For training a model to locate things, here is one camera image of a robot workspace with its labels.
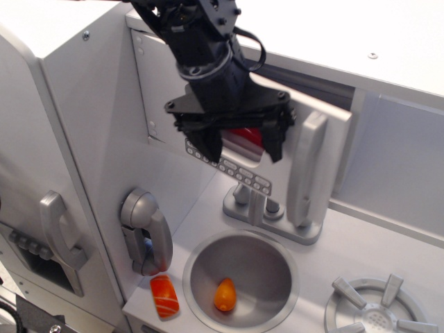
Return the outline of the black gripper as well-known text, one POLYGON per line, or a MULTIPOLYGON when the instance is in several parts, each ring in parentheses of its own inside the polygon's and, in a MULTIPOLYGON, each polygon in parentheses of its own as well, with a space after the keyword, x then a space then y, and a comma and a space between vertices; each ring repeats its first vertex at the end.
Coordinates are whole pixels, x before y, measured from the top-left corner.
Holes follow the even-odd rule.
POLYGON ((220 160, 220 131, 240 128, 257 129, 271 161, 282 159, 287 129, 294 124, 289 93, 261 86, 250 77, 264 65, 265 52, 256 63, 249 63, 239 51, 211 56, 177 53, 175 57, 189 91, 164 108, 210 162, 220 160))

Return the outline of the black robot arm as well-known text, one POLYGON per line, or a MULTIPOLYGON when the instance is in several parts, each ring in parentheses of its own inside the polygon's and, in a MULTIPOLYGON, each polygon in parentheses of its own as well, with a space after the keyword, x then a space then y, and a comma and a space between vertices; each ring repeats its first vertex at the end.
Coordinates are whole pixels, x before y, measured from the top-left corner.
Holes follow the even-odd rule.
POLYGON ((176 128, 211 162, 219 161, 224 130, 255 129, 273 162, 282 159, 286 132, 294 124, 287 92, 254 83, 237 37, 257 41, 236 26, 235 1, 132 1, 147 26, 165 42, 190 92, 166 103, 176 128))

